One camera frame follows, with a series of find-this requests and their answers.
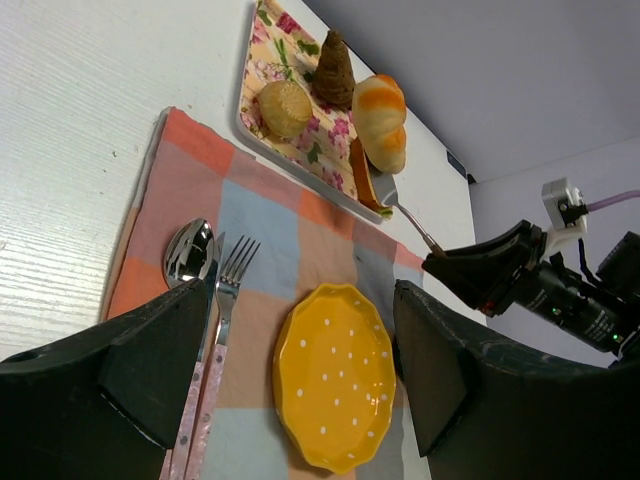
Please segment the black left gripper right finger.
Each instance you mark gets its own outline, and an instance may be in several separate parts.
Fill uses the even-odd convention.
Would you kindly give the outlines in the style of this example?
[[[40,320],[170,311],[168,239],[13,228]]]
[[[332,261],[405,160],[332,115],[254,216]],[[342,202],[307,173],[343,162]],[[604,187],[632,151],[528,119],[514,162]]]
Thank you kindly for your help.
[[[409,281],[393,301],[419,453],[435,479],[635,479],[639,366],[550,355]]]

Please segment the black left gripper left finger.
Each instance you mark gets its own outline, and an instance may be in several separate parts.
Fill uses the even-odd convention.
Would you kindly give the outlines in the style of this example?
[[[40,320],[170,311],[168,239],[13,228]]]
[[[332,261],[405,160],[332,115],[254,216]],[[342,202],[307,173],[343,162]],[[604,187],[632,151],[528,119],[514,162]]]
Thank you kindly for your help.
[[[1,363],[4,479],[157,479],[175,444],[205,326],[189,281]]]

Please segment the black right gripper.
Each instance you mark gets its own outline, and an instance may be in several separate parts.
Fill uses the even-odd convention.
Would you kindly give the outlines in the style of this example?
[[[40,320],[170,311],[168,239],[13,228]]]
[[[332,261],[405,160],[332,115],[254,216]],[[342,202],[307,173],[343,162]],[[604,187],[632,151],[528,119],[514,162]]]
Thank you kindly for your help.
[[[480,244],[429,254],[422,268],[471,309],[489,317],[513,304],[591,347],[618,355],[625,342],[625,304],[546,256],[547,233],[522,220]]]

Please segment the steel spatula wooden handle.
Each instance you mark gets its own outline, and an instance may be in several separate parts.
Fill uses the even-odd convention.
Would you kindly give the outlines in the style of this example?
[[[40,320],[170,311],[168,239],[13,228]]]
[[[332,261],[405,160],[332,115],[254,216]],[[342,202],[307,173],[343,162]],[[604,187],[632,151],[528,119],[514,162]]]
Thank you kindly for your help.
[[[383,173],[377,168],[370,166],[369,177],[379,203],[385,207],[395,207],[411,223],[415,230],[422,237],[431,253],[440,258],[446,256],[444,250],[435,239],[422,227],[416,217],[406,209],[399,200],[399,193],[392,174]]]

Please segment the brown toast slice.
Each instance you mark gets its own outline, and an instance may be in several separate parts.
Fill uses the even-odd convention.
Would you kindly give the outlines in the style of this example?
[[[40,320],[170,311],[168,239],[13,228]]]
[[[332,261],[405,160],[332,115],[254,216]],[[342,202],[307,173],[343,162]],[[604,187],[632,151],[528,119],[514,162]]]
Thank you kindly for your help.
[[[384,220],[390,219],[393,216],[393,210],[383,206],[374,192],[369,162],[358,138],[351,141],[349,160],[353,170],[358,201]]]

